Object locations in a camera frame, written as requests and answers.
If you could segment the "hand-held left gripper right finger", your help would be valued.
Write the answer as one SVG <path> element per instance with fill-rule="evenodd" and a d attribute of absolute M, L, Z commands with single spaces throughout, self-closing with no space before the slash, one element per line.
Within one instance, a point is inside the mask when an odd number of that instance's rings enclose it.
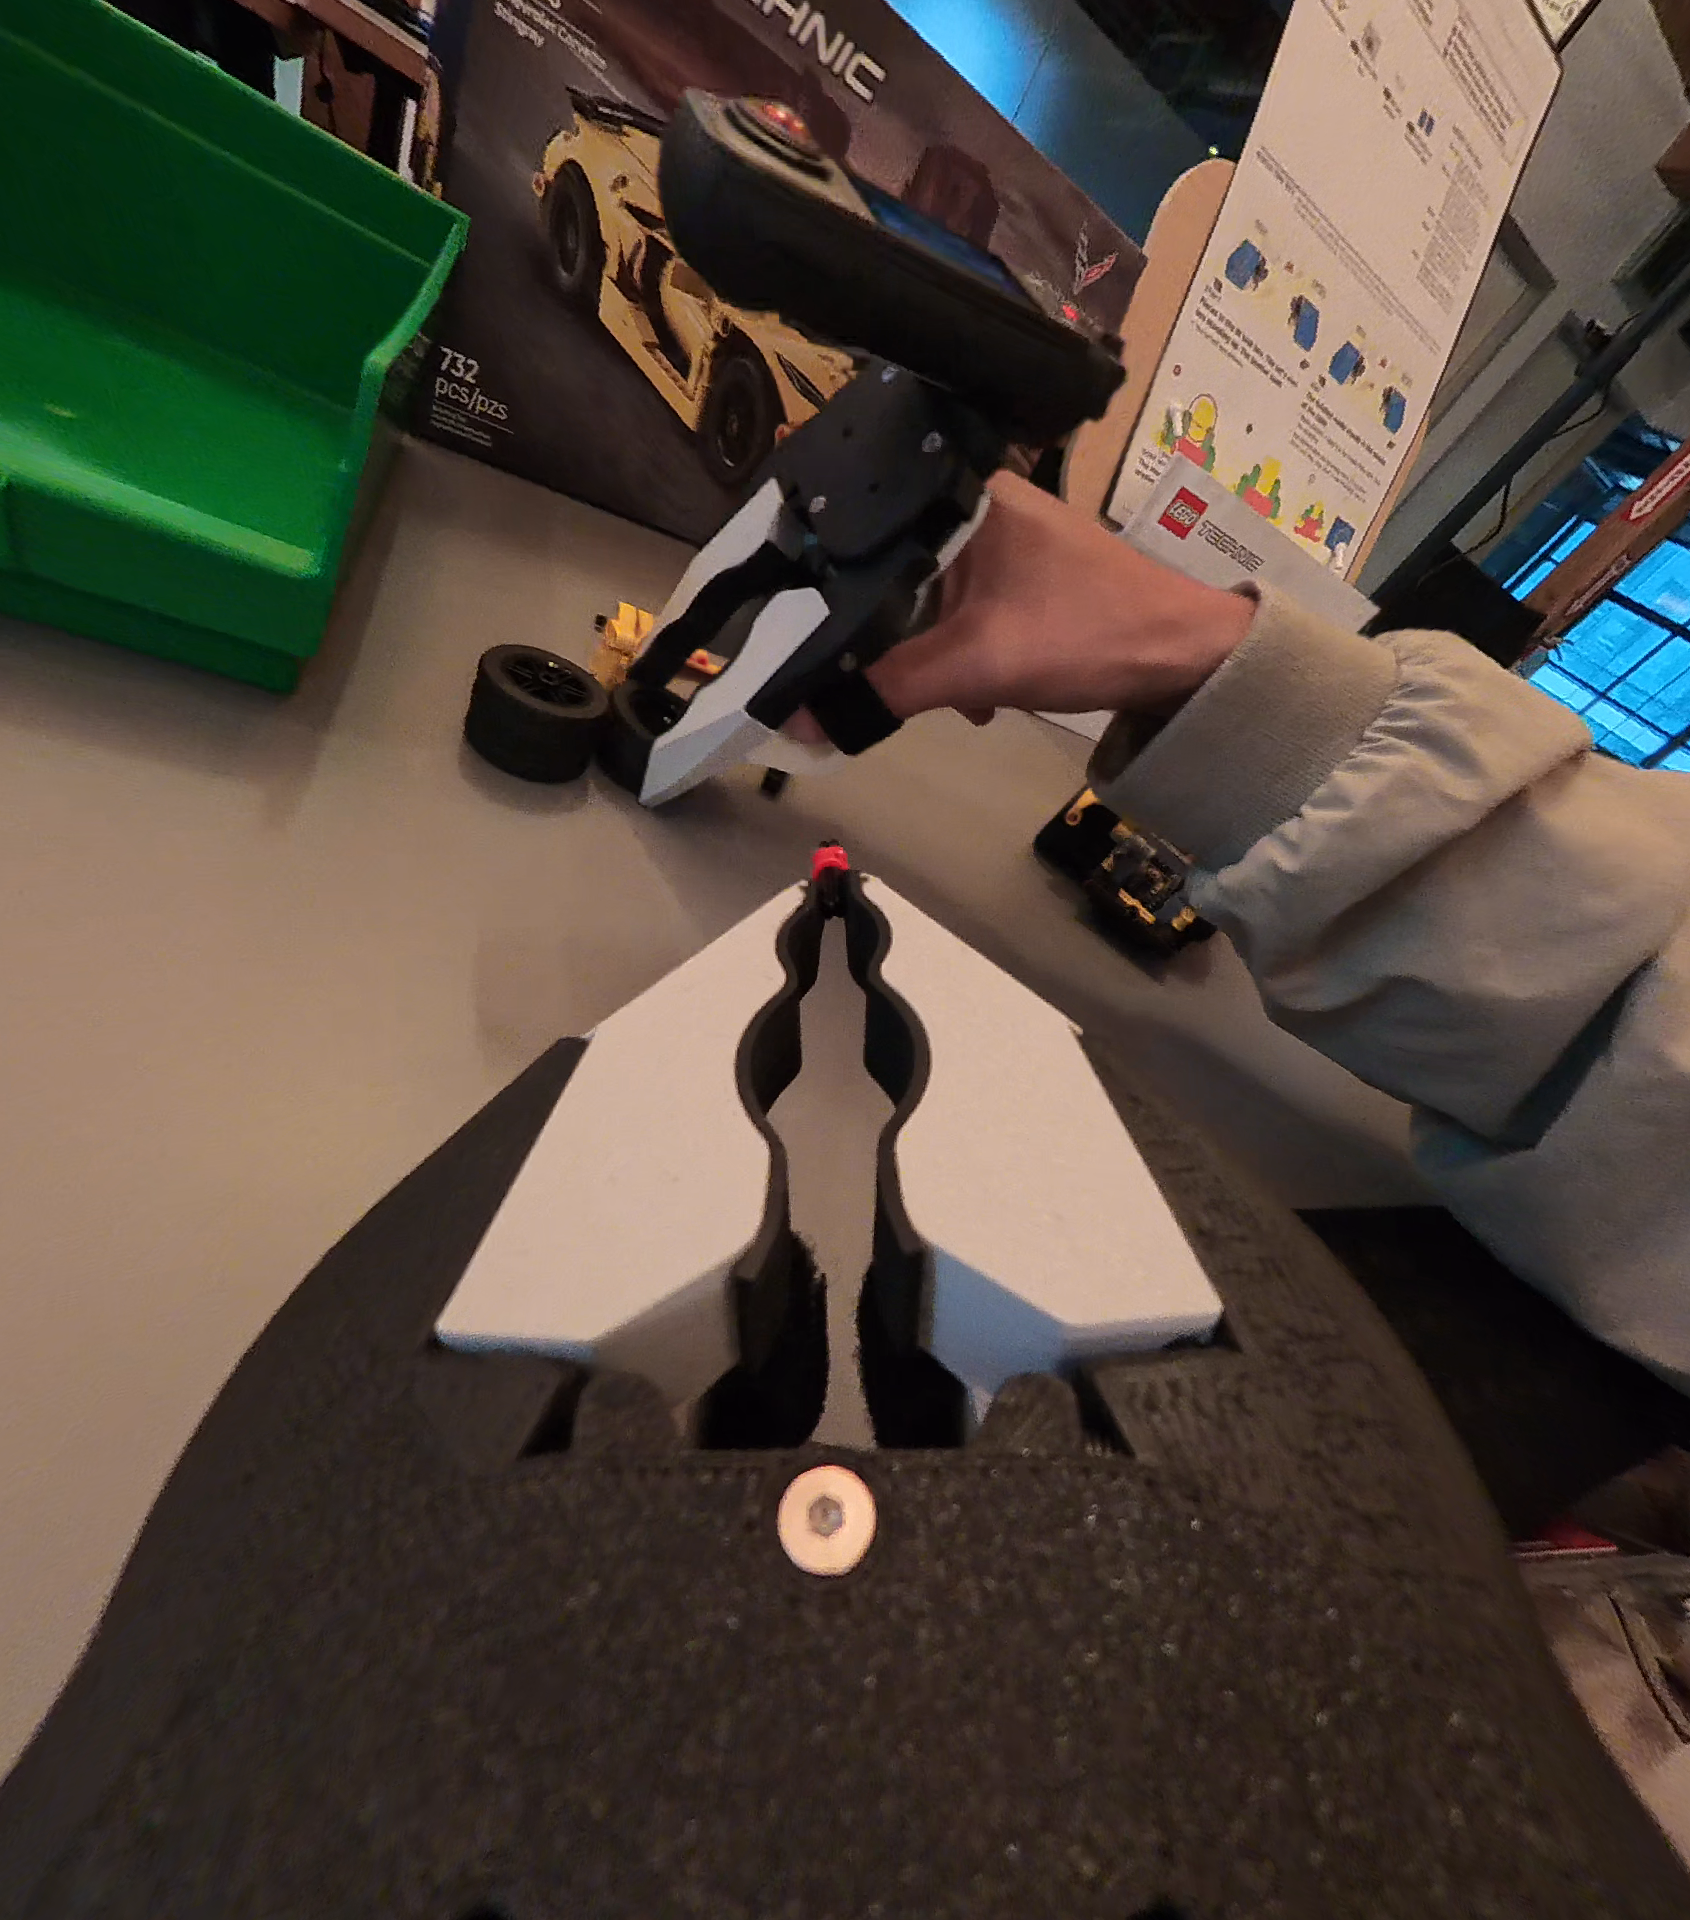
<path fill-rule="evenodd" d="M 882 878 L 854 882 L 878 1145 L 874 1345 L 976 1420 L 1012 1378 L 1208 1345 L 1222 1303 L 1080 1030 Z"/>

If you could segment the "grey desk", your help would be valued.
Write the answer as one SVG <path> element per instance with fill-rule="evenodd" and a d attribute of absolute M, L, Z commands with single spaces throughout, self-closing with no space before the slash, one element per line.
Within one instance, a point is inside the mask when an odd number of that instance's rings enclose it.
<path fill-rule="evenodd" d="M 842 841 L 1113 1043 L 1289 1209 L 1428 1198 L 1406 1110 L 1228 943 L 1162 972 L 1032 835 L 1091 747 L 936 712 L 763 797 L 644 809 L 462 741 L 502 639 L 586 658 L 688 548 L 401 441 L 293 695 L 0 618 L 0 1782 L 273 1312 L 508 1088 Z"/>

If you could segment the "toy car instruction booklet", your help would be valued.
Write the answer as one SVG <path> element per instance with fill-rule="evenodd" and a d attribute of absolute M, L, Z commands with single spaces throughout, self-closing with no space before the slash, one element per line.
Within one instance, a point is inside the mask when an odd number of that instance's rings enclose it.
<path fill-rule="evenodd" d="M 1122 542 L 1142 557 L 1212 590 L 1269 586 L 1333 609 L 1344 601 L 1357 618 L 1370 605 L 1320 552 L 1295 542 L 1212 473 L 1175 453 L 1159 481 L 1127 519 Z"/>

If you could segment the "brick picture poster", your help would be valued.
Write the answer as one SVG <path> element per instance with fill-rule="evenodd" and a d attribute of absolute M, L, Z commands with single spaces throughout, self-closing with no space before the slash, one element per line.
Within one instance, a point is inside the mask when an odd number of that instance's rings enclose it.
<path fill-rule="evenodd" d="M 1559 81 L 1528 2 L 1297 2 L 1108 520 L 1178 454 L 1354 578 Z"/>

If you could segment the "toy car set box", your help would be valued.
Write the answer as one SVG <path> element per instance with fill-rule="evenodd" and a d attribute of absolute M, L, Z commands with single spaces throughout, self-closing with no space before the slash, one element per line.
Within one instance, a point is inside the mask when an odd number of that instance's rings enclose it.
<path fill-rule="evenodd" d="M 437 4 L 437 185 L 471 236 L 415 432 L 705 542 L 854 361 L 718 300 L 672 242 L 659 148 L 688 89 L 794 106 L 822 148 L 1072 321 L 1122 333 L 1145 251 L 889 4 Z"/>

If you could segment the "black toy wheel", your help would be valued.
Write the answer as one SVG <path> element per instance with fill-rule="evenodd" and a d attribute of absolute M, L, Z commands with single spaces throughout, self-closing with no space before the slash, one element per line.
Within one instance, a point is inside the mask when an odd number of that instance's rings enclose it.
<path fill-rule="evenodd" d="M 565 656 L 526 643 L 488 647 L 472 671 L 465 743 L 502 774 L 574 783 L 591 764 L 611 693 Z"/>

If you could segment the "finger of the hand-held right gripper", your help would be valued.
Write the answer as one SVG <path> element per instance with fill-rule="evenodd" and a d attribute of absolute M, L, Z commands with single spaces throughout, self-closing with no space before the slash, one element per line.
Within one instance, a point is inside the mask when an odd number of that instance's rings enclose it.
<path fill-rule="evenodd" d="M 666 806 L 738 764 L 816 771 L 840 760 L 833 743 L 808 743 L 752 716 L 751 702 L 826 619 L 822 591 L 777 591 L 751 618 L 727 667 L 699 688 L 682 718 L 650 747 L 641 802 Z"/>
<path fill-rule="evenodd" d="M 688 561 L 625 676 L 625 722 L 659 724 L 659 695 L 691 649 L 711 646 L 748 601 L 805 585 L 805 522 L 785 484 L 760 484 Z"/>

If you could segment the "green plastic bin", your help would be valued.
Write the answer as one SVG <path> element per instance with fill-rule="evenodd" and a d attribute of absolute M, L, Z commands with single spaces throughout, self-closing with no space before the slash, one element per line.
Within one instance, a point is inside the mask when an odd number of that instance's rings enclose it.
<path fill-rule="evenodd" d="M 0 4 L 0 611 L 296 690 L 469 227 L 113 4 Z"/>

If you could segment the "person's right forearm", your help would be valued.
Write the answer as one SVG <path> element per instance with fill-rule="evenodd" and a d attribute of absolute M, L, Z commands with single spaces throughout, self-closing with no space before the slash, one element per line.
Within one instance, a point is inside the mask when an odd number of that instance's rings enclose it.
<path fill-rule="evenodd" d="M 1269 591 L 1091 784 L 1188 859 L 1267 1015 L 1409 1105 L 1439 1204 L 1690 1397 L 1690 774 L 1464 639 Z"/>

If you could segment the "wooden post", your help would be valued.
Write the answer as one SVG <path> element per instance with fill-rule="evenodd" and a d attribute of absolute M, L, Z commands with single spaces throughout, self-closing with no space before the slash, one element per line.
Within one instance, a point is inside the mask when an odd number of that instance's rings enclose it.
<path fill-rule="evenodd" d="M 1526 605 L 1539 611 L 1532 647 L 1560 637 L 1690 516 L 1690 440 L 1676 446 L 1559 566 Z"/>

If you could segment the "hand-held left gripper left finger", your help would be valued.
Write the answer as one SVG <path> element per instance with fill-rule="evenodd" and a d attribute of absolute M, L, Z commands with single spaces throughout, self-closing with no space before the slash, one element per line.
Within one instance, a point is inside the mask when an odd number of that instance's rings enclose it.
<path fill-rule="evenodd" d="M 437 1312 L 448 1350 L 638 1373 L 695 1404 L 743 1371 L 824 1404 L 824 1281 L 771 1107 L 802 1069 L 824 909 L 790 883 L 578 1047 Z"/>

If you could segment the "black yellow toy subassembly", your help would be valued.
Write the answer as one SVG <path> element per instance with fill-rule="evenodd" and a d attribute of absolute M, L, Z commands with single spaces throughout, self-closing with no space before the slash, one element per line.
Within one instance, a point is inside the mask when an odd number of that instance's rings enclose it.
<path fill-rule="evenodd" d="M 1089 784 L 1034 832 L 1032 854 L 1080 895 L 1080 916 L 1127 959 L 1156 972 L 1215 939 L 1188 895 L 1184 859 L 1133 827 Z"/>

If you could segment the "person's right hand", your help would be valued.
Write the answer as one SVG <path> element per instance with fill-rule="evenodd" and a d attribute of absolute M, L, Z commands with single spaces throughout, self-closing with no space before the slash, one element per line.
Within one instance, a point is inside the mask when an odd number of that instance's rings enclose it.
<path fill-rule="evenodd" d="M 1113 712 L 1167 722 L 1246 643 L 1259 601 L 1119 542 L 1001 470 L 943 577 L 939 619 L 869 667 L 901 722 Z"/>

